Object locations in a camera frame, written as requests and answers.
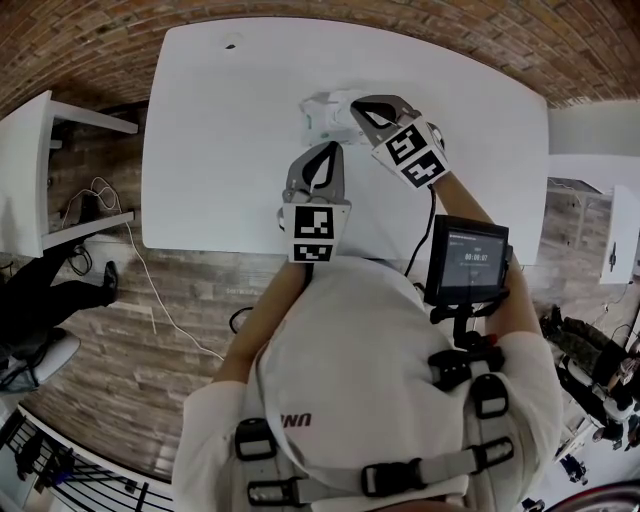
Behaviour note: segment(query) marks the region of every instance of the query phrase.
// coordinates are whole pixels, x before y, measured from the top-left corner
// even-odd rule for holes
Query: brick wall
[[[0,0],[0,115],[46,89],[93,108],[147,99],[169,28],[274,15],[424,39],[554,106],[640,97],[638,0]]]

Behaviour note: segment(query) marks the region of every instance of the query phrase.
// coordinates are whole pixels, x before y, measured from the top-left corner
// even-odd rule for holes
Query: gray strap
[[[491,373],[491,370],[489,370],[489,363],[487,363],[486,361],[473,361],[469,365],[469,369],[471,370],[472,382],[480,377],[480,375]]]
[[[312,478],[303,478],[296,482],[298,498],[300,503],[314,503],[320,500],[328,500],[330,498],[343,498],[345,496],[354,496],[353,493],[340,491],[332,487],[328,487]]]
[[[249,373],[249,381],[247,382],[247,391],[245,393],[245,401],[242,414],[243,420],[249,418],[265,417],[262,394],[260,393],[260,388],[256,377],[256,362],[254,361],[253,365],[251,366],[251,372]],[[278,455],[270,459],[242,461],[241,464],[245,477],[245,488],[249,482],[291,478],[293,472],[286,475],[283,474],[287,466],[287,460],[282,460],[282,457],[282,451],[278,450]],[[285,512],[287,508],[250,507],[250,510],[252,512]]]
[[[460,475],[469,475],[477,469],[473,450],[463,450],[420,461],[420,474],[424,484],[435,484]]]
[[[484,405],[491,407],[491,401],[488,402]],[[522,493],[527,491],[537,466],[535,443],[528,423],[513,400],[503,416],[481,420],[476,417],[475,405],[469,397],[464,416],[465,444],[485,444],[508,437],[514,452],[511,459],[471,478],[467,505],[477,510],[511,512],[514,504],[524,499]]]

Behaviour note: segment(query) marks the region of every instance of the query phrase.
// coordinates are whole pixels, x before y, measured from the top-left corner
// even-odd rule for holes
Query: wall
[[[18,402],[25,397],[26,393],[16,393],[0,397],[0,425],[11,416],[11,413],[18,408]]]
[[[234,16],[393,30],[493,66],[555,106],[640,96],[635,0],[5,0],[0,115],[46,89],[92,107],[146,99],[167,29]]]
[[[0,490],[0,510],[3,512],[22,512],[22,509],[16,505],[9,496]]]
[[[549,151],[640,156],[640,103],[603,102],[549,111]]]
[[[582,180],[604,194],[624,185],[640,199],[640,158],[615,155],[551,155],[549,176]]]

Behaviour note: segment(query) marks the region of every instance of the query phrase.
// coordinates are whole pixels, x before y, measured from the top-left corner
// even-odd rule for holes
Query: touchscreen display
[[[449,232],[441,286],[500,285],[504,244],[494,236]]]

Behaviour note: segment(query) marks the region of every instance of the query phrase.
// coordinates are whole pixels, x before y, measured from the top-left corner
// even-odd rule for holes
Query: wooden floor
[[[94,176],[107,179],[120,193],[123,209],[136,210],[135,243],[174,320],[205,347],[224,353],[231,340],[230,315],[256,301],[283,257],[144,248],[140,173],[145,110],[129,112],[125,118],[141,123],[140,134],[73,125],[56,128],[64,147],[51,159],[50,221],[60,224],[68,200],[89,187]],[[112,201],[107,192],[104,200]],[[640,286],[597,284],[610,209],[606,200],[601,203],[590,209],[584,240],[575,249],[565,240],[576,220],[571,196],[555,197],[550,192],[538,264],[525,272],[540,309],[559,303],[563,312],[595,322],[612,334],[618,325],[633,323]],[[72,221],[77,219],[79,201],[75,206]],[[77,443],[126,466],[167,477],[180,437],[182,401],[211,381],[218,360],[172,328],[126,229],[97,235],[86,247],[93,257],[93,271],[83,279],[100,283],[104,264],[114,260],[120,273],[119,301],[109,308],[79,312],[63,324],[82,340],[82,347],[25,404]],[[0,255],[0,265],[12,259],[14,270],[27,261]],[[59,280],[76,278],[68,265],[58,275]],[[609,312],[603,315],[605,304]],[[627,333],[620,329],[616,338],[622,341]]]

